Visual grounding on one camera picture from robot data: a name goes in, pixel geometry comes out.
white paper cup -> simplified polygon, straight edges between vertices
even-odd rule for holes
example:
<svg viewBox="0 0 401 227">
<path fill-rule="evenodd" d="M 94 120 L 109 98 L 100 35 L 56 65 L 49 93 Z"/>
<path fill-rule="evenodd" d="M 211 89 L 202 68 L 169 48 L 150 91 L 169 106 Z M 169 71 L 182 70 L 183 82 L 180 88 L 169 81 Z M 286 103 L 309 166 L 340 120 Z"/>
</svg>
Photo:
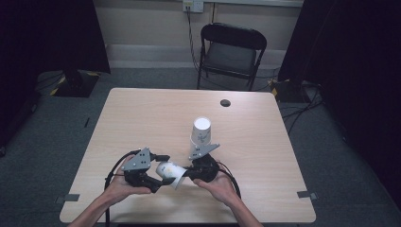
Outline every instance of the white paper cup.
<svg viewBox="0 0 401 227">
<path fill-rule="evenodd" d="M 192 136 L 189 136 L 189 152 L 192 153 L 196 148 L 200 147 L 201 145 L 196 144 L 193 140 L 192 140 Z"/>
<path fill-rule="evenodd" d="M 170 185 L 174 189 L 177 190 L 177 188 L 183 183 L 183 180 L 185 180 L 185 177 L 183 177 L 183 174 L 185 173 L 186 169 L 177 166 L 174 163 L 171 162 L 161 162 L 157 168 L 156 168 L 156 173 L 163 179 L 167 178 L 175 178 L 176 180 Z"/>
<path fill-rule="evenodd" d="M 210 144 L 212 138 L 211 121 L 209 118 L 200 116 L 194 121 L 194 127 L 191 134 L 191 144 L 204 146 Z"/>
</svg>

electrical outlet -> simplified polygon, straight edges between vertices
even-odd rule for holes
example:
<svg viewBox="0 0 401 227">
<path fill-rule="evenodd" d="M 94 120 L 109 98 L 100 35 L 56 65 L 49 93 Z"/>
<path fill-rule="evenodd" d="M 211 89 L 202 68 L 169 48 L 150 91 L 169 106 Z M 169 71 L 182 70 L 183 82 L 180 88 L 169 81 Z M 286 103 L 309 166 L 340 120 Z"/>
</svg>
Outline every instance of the electrical outlet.
<svg viewBox="0 0 401 227">
<path fill-rule="evenodd" d="M 190 8 L 190 11 L 193 11 L 194 1 L 183 0 L 183 11 L 187 11 Z"/>
<path fill-rule="evenodd" d="M 203 12 L 203 2 L 183 0 L 183 11 L 186 12 L 187 9 L 189 9 L 191 12 Z"/>
<path fill-rule="evenodd" d="M 194 1 L 194 12 L 203 12 L 203 2 L 201 1 Z"/>
</svg>

white object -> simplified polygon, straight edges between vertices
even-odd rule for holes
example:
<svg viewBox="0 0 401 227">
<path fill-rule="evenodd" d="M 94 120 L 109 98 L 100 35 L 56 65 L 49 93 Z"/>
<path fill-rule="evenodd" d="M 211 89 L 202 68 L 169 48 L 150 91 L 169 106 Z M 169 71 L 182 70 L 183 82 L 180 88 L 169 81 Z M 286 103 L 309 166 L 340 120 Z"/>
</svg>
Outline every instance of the white object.
<svg viewBox="0 0 401 227">
<path fill-rule="evenodd" d="M 200 116 L 195 119 L 190 138 L 191 144 L 198 147 L 209 145 L 212 138 L 211 125 L 212 123 L 207 117 Z"/>
<path fill-rule="evenodd" d="M 183 0 L 183 11 L 203 12 L 203 1 Z"/>
<path fill-rule="evenodd" d="M 185 177 L 183 177 L 185 171 L 185 168 L 171 162 L 161 162 L 156 168 L 156 173 L 161 178 L 175 178 L 175 181 L 170 186 L 176 190 L 183 183 L 183 180 L 185 180 Z"/>
</svg>

wrist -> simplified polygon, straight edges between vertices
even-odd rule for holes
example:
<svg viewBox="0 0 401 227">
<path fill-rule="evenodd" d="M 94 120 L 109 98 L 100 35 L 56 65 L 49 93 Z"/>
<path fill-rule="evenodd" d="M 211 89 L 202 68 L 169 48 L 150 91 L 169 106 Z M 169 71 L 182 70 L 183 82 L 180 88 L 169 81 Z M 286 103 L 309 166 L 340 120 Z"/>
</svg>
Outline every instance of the wrist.
<svg viewBox="0 0 401 227">
<path fill-rule="evenodd" d="M 97 198 L 97 200 L 107 207 L 110 207 L 118 202 L 115 195 L 107 189 Z"/>
<path fill-rule="evenodd" d="M 233 194 L 232 196 L 228 197 L 224 204 L 230 208 L 238 206 L 242 203 L 241 198 L 237 194 Z"/>
</svg>

chair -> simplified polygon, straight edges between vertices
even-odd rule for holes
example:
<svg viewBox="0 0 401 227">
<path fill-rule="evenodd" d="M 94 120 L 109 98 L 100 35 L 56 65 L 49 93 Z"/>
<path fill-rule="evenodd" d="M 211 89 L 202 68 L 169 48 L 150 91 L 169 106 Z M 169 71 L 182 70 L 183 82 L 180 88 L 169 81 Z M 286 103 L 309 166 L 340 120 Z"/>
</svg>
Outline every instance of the chair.
<svg viewBox="0 0 401 227">
<path fill-rule="evenodd" d="M 197 89 L 201 86 L 201 72 L 218 73 L 240 79 L 247 79 L 249 91 L 265 52 L 266 38 L 254 29 L 231 26 L 222 23 L 206 25 L 200 32 L 201 52 Z M 205 40 L 210 42 L 206 52 Z"/>
</svg>

